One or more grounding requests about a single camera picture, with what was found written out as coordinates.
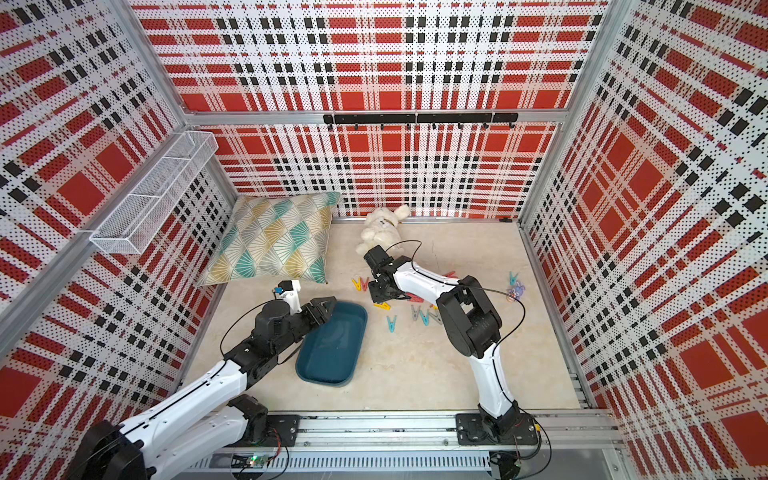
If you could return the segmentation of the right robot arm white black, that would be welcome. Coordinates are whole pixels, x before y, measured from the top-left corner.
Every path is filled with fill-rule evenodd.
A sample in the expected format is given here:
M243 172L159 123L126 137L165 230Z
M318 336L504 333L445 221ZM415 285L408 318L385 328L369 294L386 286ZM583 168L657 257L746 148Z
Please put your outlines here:
M472 276L451 279L423 270L411 258L394 258L380 247L364 259L374 303L415 296L438 309L449 342L469 359L484 429L497 439L508 435L521 421L521 411L503 378L502 319L480 283Z

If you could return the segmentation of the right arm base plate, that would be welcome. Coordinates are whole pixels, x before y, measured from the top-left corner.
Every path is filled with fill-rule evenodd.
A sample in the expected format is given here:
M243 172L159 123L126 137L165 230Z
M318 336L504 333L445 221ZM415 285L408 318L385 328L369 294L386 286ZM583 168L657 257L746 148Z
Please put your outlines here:
M481 413L455 415L458 443L462 446L530 446L539 444L538 431L529 415L491 419Z

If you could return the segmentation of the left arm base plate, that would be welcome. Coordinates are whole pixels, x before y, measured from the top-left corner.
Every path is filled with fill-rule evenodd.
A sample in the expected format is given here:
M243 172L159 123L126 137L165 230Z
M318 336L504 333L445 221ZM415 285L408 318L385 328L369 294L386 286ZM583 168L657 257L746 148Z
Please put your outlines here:
M294 447L300 415L268 414L248 421L238 447Z

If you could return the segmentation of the teal plastic storage box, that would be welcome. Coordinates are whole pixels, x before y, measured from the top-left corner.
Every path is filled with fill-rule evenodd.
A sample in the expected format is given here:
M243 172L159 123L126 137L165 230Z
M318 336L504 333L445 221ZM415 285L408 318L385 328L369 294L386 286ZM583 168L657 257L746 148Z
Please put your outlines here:
M297 376L329 387L348 384L357 366L367 320L361 305L338 302L331 319L305 337L295 363Z

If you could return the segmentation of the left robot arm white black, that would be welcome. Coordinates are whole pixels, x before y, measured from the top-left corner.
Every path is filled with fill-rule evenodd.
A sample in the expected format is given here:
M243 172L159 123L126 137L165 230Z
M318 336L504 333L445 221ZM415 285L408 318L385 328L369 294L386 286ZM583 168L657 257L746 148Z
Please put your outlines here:
M266 408L247 390L279 356L327 323L335 297L293 308L286 299L257 305L250 335L200 378L119 424L91 426L67 471L69 479L171 479L201 457L240 441Z

